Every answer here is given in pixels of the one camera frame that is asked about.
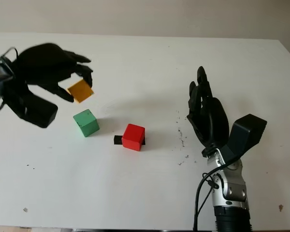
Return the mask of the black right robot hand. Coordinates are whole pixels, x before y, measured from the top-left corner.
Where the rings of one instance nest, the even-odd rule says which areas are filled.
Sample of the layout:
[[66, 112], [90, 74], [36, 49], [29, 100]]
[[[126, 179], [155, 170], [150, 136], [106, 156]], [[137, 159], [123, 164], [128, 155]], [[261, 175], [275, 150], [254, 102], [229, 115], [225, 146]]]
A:
[[206, 158], [227, 143], [229, 123], [221, 102], [212, 95], [202, 66], [197, 70], [197, 82], [192, 81], [189, 85], [188, 107], [187, 119], [204, 146], [202, 156]]

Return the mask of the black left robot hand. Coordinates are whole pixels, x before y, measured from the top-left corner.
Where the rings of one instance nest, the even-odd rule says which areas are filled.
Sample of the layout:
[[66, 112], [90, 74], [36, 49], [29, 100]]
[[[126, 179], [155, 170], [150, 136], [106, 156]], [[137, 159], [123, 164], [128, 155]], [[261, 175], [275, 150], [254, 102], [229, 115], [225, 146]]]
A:
[[68, 102], [74, 102], [73, 96], [58, 83], [75, 73], [91, 87], [93, 70], [84, 65], [90, 62], [90, 59], [63, 50], [57, 44], [44, 43], [21, 52], [13, 61], [13, 68], [16, 77], [27, 84], [38, 85]]

